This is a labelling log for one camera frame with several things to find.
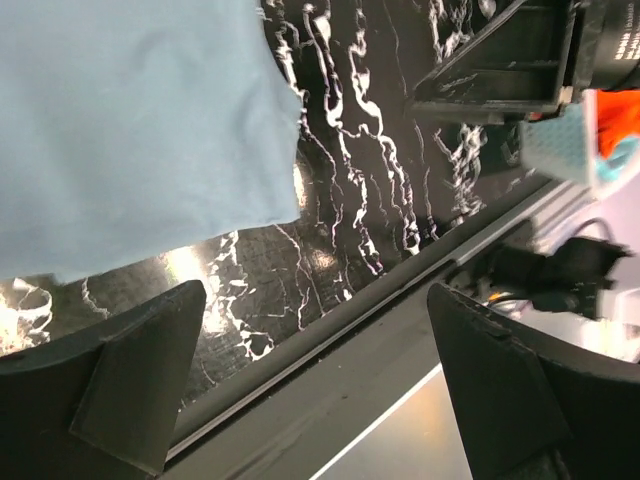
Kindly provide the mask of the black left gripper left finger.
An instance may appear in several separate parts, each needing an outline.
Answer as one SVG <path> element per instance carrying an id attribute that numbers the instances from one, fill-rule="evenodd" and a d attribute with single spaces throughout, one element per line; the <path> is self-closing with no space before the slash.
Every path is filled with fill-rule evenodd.
<path id="1" fill-rule="evenodd" d="M 161 474 L 205 304 L 188 281 L 2 357 L 2 474 Z"/>

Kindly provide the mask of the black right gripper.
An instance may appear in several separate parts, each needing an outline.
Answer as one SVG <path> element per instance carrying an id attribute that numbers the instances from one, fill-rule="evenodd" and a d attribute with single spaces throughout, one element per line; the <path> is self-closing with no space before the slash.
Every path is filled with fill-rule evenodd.
<path id="1" fill-rule="evenodd" d="M 557 110 L 560 91 L 639 88 L 639 0 L 508 1 L 416 85 L 409 105 L 480 125 Z"/>

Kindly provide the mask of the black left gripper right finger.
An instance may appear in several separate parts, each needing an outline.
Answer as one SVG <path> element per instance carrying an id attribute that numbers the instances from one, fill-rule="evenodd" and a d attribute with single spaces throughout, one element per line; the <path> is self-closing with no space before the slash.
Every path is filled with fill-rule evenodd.
<path id="1" fill-rule="evenodd" d="M 443 284 L 427 308 L 475 479 L 636 479 L 639 367 Z"/>

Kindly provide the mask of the light blue t-shirt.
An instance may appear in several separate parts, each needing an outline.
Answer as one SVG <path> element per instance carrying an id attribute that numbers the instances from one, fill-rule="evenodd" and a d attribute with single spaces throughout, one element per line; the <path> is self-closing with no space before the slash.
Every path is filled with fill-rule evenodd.
<path id="1" fill-rule="evenodd" d="M 61 282 L 299 216 L 254 1 L 1 5 L 1 275 Z"/>

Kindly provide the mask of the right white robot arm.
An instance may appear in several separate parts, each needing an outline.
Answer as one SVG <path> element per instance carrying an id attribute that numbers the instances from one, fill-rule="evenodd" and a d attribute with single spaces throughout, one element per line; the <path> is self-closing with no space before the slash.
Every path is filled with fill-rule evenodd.
<path id="1" fill-rule="evenodd" d="M 501 1 L 410 96 L 452 122 L 518 128 L 524 166 L 603 200 L 639 175 L 639 5 Z M 500 249 L 487 280 L 524 321 L 619 360 L 639 359 L 639 255 L 599 218 L 546 236 L 541 253 Z"/>

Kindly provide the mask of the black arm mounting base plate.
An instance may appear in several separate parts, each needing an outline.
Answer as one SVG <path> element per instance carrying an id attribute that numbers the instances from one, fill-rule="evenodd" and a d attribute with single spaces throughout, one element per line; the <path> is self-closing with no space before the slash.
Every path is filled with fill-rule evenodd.
<path id="1" fill-rule="evenodd" d="M 169 479 L 310 479 L 426 377 L 429 286 L 563 192 L 529 179 L 309 328 L 314 346 L 196 432 Z"/>

